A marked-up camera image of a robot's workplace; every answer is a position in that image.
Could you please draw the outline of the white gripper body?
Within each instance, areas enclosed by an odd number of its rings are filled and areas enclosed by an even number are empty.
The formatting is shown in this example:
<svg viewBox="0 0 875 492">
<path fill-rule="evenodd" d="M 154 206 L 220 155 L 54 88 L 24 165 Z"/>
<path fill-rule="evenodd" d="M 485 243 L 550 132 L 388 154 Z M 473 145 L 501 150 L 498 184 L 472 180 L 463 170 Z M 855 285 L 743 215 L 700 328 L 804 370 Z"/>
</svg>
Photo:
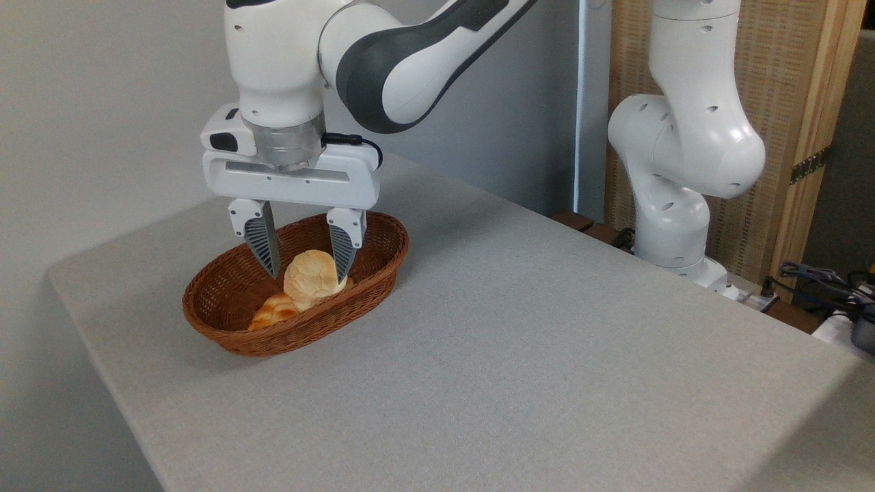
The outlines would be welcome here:
<svg viewBox="0 0 875 492">
<path fill-rule="evenodd" d="M 202 162 L 207 186 L 219 196 L 368 210 L 380 193 L 378 156 L 370 146 L 326 146 L 296 171 L 228 152 L 205 152 Z"/>
</svg>

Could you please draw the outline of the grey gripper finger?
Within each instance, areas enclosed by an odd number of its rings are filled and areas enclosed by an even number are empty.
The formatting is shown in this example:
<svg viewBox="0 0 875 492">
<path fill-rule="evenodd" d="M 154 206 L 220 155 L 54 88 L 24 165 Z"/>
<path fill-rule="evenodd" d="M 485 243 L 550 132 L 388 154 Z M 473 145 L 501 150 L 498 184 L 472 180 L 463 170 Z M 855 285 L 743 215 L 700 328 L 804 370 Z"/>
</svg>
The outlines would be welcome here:
<svg viewBox="0 0 875 492">
<path fill-rule="evenodd" d="M 234 233 L 243 238 L 269 276 L 278 278 L 282 261 L 271 202 L 238 198 L 231 200 L 228 211 Z"/>
<path fill-rule="evenodd" d="M 364 243 L 366 234 L 366 210 L 352 208 L 331 208 L 326 221 L 330 230 L 332 258 L 334 259 L 338 283 L 343 283 L 354 263 L 354 258 Z"/>
</svg>

